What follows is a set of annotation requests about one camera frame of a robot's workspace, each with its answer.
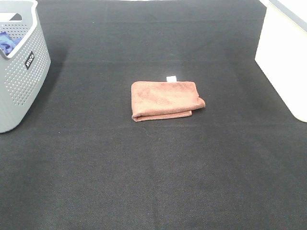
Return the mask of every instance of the laundry basket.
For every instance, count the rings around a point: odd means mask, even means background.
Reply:
[[[9,55],[0,49],[0,133],[21,122],[49,70],[50,57],[36,6],[35,0],[0,0],[0,32],[7,32],[12,39],[22,38]],[[4,19],[8,15],[18,17]]]

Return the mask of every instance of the white container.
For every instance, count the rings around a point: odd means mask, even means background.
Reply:
[[[0,32],[22,38],[8,56],[0,50],[0,133],[21,122],[49,70],[50,57],[36,6],[35,0],[0,0]],[[15,13],[22,19],[10,21],[8,16]]]
[[[255,60],[291,113],[307,122],[307,1],[266,6]]]

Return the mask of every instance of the towel tag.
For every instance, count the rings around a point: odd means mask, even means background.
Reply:
[[[176,78],[176,76],[166,77],[166,81],[167,81],[167,82],[176,82],[176,81],[177,81],[177,78]]]

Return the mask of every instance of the dark gray floor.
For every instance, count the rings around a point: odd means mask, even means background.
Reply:
[[[0,136],[1,230],[305,230],[307,124],[254,61],[257,0],[40,1],[52,59]],[[207,108],[135,123],[134,81]]]

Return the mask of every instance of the microfiber towel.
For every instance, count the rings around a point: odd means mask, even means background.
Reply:
[[[20,41],[21,38],[11,39],[6,32],[0,33],[0,49],[4,51],[5,55],[9,55]]]
[[[205,107],[191,81],[137,81],[131,86],[132,119],[146,121],[192,115]]]

